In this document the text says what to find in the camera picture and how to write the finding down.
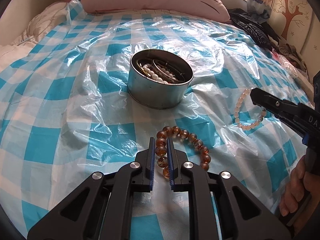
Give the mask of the right hand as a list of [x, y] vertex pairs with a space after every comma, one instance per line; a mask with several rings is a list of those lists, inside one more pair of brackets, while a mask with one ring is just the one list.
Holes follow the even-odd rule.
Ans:
[[304, 155], [291, 171], [290, 181], [286, 184], [281, 196], [279, 210], [283, 217], [297, 211], [298, 203], [303, 199], [306, 191], [310, 193], [311, 199], [293, 223], [295, 235], [306, 225], [319, 204], [319, 176], [306, 172]]

